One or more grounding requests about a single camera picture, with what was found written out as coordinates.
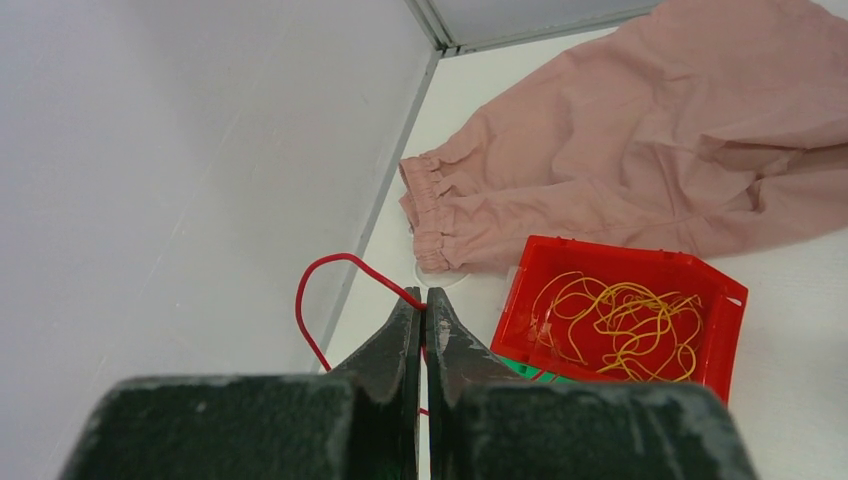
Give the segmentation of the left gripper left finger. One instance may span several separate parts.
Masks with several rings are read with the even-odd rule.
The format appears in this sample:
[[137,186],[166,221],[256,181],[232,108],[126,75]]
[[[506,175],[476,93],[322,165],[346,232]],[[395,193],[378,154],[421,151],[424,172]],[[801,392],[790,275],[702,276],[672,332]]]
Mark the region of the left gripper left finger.
[[330,376],[345,380],[345,479],[416,479],[422,312],[397,300],[385,323]]

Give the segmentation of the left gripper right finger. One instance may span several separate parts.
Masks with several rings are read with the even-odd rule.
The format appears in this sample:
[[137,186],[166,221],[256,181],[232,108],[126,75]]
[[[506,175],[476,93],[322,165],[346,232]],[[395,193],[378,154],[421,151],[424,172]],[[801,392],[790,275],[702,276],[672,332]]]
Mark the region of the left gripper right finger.
[[520,479],[521,434],[510,422],[510,396],[529,383],[493,354],[460,321],[441,287],[428,290],[425,363],[433,479]]

